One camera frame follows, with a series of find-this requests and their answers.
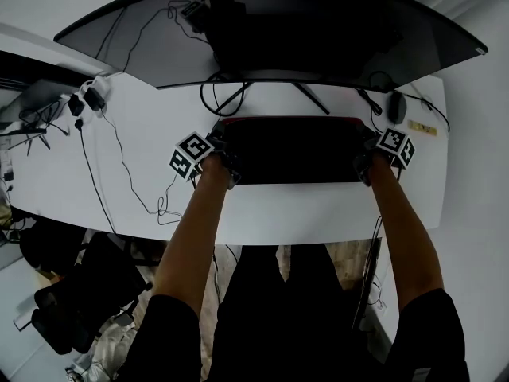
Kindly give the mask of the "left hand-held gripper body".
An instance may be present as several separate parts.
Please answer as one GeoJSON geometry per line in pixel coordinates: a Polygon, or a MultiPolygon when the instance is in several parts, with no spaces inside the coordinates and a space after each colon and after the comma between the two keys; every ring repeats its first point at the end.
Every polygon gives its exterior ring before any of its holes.
{"type": "Polygon", "coordinates": [[[241,180],[240,160],[225,139],[225,127],[213,127],[204,138],[197,132],[175,145],[169,160],[170,168],[184,181],[196,186],[196,178],[203,173],[202,161],[210,154],[217,154],[231,178],[229,189],[234,188],[241,180]]]}

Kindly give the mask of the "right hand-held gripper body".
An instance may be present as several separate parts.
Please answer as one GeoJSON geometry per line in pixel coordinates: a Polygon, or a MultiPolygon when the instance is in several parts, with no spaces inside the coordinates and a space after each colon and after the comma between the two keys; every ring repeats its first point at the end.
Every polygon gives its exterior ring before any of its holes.
{"type": "Polygon", "coordinates": [[[374,154],[382,155],[390,167],[398,170],[397,180],[402,171],[406,170],[411,163],[415,146],[410,136],[392,127],[386,128],[382,133],[363,131],[363,144],[353,159],[353,167],[359,179],[366,186],[370,186],[368,171],[372,166],[374,154]]]}

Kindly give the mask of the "red mouse pad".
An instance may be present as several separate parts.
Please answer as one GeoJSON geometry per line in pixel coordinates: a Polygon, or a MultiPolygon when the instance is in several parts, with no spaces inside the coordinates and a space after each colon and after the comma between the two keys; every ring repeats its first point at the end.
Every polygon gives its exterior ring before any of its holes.
{"type": "Polygon", "coordinates": [[[335,116],[230,118],[208,140],[239,185],[358,182],[355,159],[378,135],[362,120],[335,116]]]}

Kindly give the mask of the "person's left forearm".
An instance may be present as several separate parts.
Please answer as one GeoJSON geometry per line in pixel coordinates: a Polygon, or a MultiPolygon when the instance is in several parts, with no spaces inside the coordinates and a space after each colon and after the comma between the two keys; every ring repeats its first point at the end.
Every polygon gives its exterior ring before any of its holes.
{"type": "Polygon", "coordinates": [[[202,161],[201,178],[168,242],[153,293],[186,303],[199,315],[230,174],[217,154],[202,161]]]}

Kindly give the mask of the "person's right forearm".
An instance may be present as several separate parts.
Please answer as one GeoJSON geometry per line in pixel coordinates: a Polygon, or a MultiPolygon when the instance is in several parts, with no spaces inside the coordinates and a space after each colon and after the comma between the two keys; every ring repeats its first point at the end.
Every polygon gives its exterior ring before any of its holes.
{"type": "Polygon", "coordinates": [[[381,154],[373,155],[368,177],[382,217],[398,308],[402,310],[417,297],[444,287],[439,259],[428,232],[381,154]]]}

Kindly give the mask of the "black computer mouse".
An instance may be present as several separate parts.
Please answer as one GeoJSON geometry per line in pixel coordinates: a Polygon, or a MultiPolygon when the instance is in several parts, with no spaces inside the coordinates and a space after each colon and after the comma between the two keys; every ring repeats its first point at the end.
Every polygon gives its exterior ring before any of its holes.
{"type": "Polygon", "coordinates": [[[389,98],[387,118],[394,125],[401,124],[406,117],[406,99],[401,92],[392,92],[389,98]]]}

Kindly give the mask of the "yellow label strip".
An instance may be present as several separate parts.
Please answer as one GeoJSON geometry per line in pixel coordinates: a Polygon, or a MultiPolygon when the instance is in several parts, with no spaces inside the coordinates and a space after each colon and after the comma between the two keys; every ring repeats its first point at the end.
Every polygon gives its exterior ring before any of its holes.
{"type": "Polygon", "coordinates": [[[422,133],[430,134],[432,136],[437,136],[437,129],[435,127],[430,127],[413,120],[408,121],[408,127],[414,131],[419,131],[422,133]]]}

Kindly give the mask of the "black bag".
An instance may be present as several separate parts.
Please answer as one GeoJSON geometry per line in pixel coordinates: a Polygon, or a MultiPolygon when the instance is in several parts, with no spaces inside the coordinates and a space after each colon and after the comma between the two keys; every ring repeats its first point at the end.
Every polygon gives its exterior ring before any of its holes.
{"type": "Polygon", "coordinates": [[[20,249],[34,269],[66,275],[75,265],[87,229],[56,220],[37,220],[20,233],[20,249]]]}

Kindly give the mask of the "dark window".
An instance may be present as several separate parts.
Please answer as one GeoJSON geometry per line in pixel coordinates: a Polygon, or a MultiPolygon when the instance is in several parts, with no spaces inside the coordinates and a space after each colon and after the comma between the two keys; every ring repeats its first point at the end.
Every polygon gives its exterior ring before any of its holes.
{"type": "Polygon", "coordinates": [[[24,91],[39,80],[79,88],[94,76],[0,50],[0,88],[24,91]]]}

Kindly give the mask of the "black office chair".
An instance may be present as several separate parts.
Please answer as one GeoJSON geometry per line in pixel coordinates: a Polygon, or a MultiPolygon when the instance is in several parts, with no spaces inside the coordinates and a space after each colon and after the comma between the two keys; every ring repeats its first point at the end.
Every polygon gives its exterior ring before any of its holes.
{"type": "Polygon", "coordinates": [[[81,262],[60,281],[37,291],[31,324],[59,355],[87,353],[111,318],[120,325],[134,320],[142,292],[150,290],[136,259],[106,234],[85,245],[81,262]]]}

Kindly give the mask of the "person's black trousers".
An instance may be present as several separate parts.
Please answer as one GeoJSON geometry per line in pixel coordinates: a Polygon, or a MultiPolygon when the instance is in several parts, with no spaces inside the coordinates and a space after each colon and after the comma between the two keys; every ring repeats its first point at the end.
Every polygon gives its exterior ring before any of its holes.
{"type": "Polygon", "coordinates": [[[218,309],[207,382],[362,380],[363,354],[325,245],[293,245],[287,279],[277,250],[242,247],[218,309]]]}

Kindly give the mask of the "person's black shirt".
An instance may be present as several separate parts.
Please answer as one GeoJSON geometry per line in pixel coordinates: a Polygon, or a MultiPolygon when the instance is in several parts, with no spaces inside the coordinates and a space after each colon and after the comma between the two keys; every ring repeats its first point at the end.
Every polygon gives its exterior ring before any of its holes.
{"type": "MultiPolygon", "coordinates": [[[[325,333],[283,345],[257,332],[246,347],[240,324],[229,326],[215,337],[210,382],[470,382],[462,325],[442,289],[405,306],[383,363],[325,333]]],[[[118,382],[200,382],[201,365],[196,314],[175,298],[154,296],[118,382]]]]}

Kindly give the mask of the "white crumpled cloth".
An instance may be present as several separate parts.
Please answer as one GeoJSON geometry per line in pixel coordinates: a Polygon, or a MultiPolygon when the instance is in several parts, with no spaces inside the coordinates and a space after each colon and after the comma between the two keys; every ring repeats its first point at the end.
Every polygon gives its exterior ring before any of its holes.
{"type": "Polygon", "coordinates": [[[87,353],[65,369],[67,382],[115,382],[136,333],[134,325],[109,326],[87,353]]]}

